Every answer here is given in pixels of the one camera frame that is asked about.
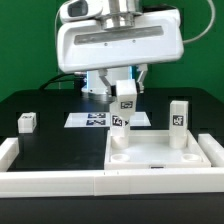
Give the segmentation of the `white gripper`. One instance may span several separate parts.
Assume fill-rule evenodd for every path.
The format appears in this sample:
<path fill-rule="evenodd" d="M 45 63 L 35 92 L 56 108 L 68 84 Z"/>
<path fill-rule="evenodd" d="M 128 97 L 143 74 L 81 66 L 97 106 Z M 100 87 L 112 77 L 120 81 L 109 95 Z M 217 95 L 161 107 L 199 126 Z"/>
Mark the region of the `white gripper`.
<path fill-rule="evenodd" d="M 97 20 L 66 23 L 57 36 L 58 66 L 65 73 L 99 69 L 106 94 L 113 99 L 116 87 L 107 80 L 107 69 L 138 65 L 136 89 L 143 93 L 146 64 L 182 57 L 184 47 L 179 26 L 177 9 L 137 16 L 134 26 L 127 29 L 106 31 Z"/>

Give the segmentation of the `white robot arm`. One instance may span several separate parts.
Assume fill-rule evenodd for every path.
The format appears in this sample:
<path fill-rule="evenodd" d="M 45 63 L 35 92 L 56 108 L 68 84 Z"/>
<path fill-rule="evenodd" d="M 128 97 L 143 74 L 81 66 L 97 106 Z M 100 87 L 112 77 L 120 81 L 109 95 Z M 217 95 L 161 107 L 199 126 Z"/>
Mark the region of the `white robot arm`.
<path fill-rule="evenodd" d="M 140 75 L 144 91 L 147 66 L 175 61 L 184 52 L 180 12 L 169 5 L 143 7 L 140 0 L 69 0 L 59 8 L 56 34 L 58 66 L 65 73 L 84 72 L 86 98 L 109 101 L 118 80 Z"/>

